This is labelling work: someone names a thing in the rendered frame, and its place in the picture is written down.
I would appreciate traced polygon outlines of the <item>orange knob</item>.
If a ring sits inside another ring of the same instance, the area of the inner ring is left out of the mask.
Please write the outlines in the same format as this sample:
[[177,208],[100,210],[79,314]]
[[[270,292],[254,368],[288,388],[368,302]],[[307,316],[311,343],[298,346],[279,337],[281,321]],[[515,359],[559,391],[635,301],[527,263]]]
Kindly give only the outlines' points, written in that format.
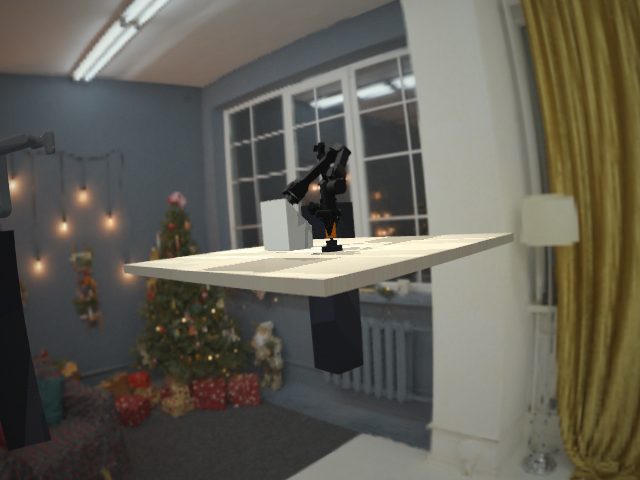
[[334,222],[334,225],[333,225],[333,229],[332,229],[331,236],[328,236],[327,231],[326,231],[326,238],[336,238],[336,226],[335,226],[335,222]]

